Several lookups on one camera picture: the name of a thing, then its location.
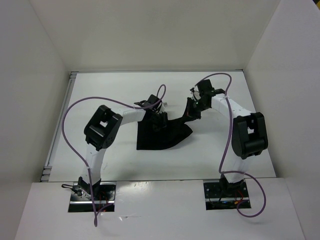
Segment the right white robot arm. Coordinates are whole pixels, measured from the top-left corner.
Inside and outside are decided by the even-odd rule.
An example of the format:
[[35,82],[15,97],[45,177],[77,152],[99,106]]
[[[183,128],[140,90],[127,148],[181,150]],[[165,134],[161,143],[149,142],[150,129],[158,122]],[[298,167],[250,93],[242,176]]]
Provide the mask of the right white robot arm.
[[261,112],[245,109],[228,97],[224,89],[215,89],[209,79],[199,81],[190,89],[182,115],[184,122],[201,118],[201,113],[214,109],[229,120],[227,146],[219,165],[219,191],[229,197],[244,181],[249,168],[247,158],[258,156],[268,147],[265,117]]

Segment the black skirt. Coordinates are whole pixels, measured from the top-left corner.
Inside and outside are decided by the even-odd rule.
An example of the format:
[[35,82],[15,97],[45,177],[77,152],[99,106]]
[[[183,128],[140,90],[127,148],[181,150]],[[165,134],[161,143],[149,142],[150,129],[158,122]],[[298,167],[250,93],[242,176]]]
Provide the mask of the black skirt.
[[138,122],[136,149],[146,151],[167,150],[181,143],[193,130],[179,118],[168,120],[166,127],[155,130],[149,120]]

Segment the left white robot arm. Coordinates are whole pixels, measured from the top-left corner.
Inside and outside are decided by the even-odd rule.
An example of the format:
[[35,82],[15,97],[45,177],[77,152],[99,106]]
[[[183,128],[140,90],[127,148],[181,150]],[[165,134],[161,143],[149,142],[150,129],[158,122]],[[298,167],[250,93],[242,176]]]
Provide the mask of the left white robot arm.
[[119,128],[123,125],[141,122],[147,111],[156,111],[162,100],[155,95],[134,106],[111,109],[106,105],[98,107],[84,128],[86,154],[85,167],[78,178],[78,187],[88,200],[99,196],[101,168],[107,148],[115,141]]

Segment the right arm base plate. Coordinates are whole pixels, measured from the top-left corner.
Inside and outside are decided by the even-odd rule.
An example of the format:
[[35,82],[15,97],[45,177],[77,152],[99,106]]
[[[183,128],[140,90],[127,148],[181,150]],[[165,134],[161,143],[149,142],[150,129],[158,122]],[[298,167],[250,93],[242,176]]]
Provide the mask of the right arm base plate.
[[222,185],[217,179],[203,182],[205,207],[207,211],[211,210],[233,210],[250,209],[251,203],[247,184],[243,181],[235,189],[223,190]]

